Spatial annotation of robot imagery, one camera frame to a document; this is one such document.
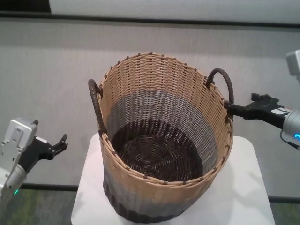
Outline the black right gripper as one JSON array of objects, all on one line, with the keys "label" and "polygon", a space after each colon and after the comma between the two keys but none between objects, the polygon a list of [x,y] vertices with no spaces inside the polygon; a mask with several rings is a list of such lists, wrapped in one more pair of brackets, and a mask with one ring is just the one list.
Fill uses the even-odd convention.
[{"label": "black right gripper", "polygon": [[252,103],[247,106],[225,101],[224,108],[231,117],[235,115],[245,117],[246,120],[262,120],[280,129],[283,128],[287,115],[292,112],[291,109],[279,105],[278,99],[270,99],[268,94],[251,93],[251,100]]}]

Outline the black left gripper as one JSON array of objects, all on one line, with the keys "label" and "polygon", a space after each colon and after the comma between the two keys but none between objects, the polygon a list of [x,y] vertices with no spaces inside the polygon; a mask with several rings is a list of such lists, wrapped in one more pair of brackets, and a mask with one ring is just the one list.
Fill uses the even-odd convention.
[{"label": "black left gripper", "polygon": [[[38,120],[34,120],[34,124],[38,126]],[[56,155],[67,149],[67,137],[68,135],[64,134],[55,145],[43,142],[35,137],[31,145],[29,145],[26,151],[22,153],[18,165],[20,165],[26,173],[29,173],[39,160],[54,159]]]}]

